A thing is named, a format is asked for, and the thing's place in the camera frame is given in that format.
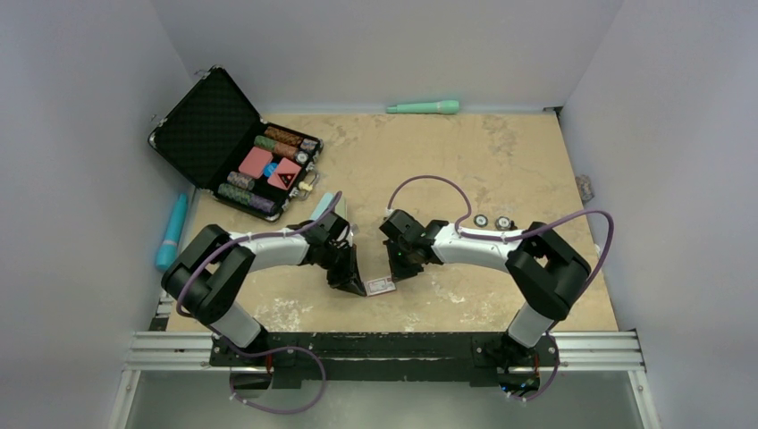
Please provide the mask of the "red white staple box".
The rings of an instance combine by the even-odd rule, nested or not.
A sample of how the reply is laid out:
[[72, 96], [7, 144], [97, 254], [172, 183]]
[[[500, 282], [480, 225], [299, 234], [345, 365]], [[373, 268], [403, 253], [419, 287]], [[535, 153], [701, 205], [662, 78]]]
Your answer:
[[365, 283], [366, 295], [373, 297], [384, 293], [396, 291], [396, 285], [391, 277], [374, 279]]

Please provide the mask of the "light blue stapler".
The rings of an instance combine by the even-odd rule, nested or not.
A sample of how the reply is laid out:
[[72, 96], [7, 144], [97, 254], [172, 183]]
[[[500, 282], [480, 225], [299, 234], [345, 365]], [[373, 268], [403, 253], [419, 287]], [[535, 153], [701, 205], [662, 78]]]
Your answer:
[[317, 203], [316, 207], [314, 208], [313, 212], [309, 216], [310, 220], [316, 220], [318, 219], [324, 211], [328, 208], [328, 206], [332, 203], [334, 199], [334, 194], [331, 192], [325, 192], [319, 202]]

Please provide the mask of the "green stapler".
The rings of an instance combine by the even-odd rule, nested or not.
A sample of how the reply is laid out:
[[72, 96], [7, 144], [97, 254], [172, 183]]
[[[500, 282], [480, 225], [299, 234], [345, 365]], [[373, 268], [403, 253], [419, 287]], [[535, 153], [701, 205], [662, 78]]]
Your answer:
[[345, 198], [342, 198], [337, 206], [335, 207], [335, 213], [339, 215], [341, 218], [345, 219], [346, 221], [349, 220], [348, 217], [348, 209], [347, 209], [347, 200]]

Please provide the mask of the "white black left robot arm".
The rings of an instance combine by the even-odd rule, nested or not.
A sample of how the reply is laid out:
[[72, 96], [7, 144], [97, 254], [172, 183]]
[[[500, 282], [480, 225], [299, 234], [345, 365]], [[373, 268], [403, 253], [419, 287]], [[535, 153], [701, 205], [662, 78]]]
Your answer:
[[246, 366], [266, 353], [266, 328], [237, 301], [249, 273], [276, 266], [317, 265], [336, 290], [365, 297], [349, 222], [333, 211], [280, 231], [234, 235], [209, 224], [176, 257], [161, 287], [189, 317], [232, 343]]

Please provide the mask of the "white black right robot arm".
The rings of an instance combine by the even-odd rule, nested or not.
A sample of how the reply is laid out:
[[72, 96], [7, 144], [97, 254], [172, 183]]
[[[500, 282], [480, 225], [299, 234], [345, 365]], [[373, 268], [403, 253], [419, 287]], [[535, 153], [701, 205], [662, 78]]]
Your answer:
[[474, 265], [508, 274], [525, 300], [501, 341], [504, 357], [515, 364], [532, 357], [538, 341], [567, 318], [592, 273], [588, 262], [546, 223], [476, 233], [441, 220], [423, 225], [395, 210], [379, 229], [396, 282], [430, 264]]

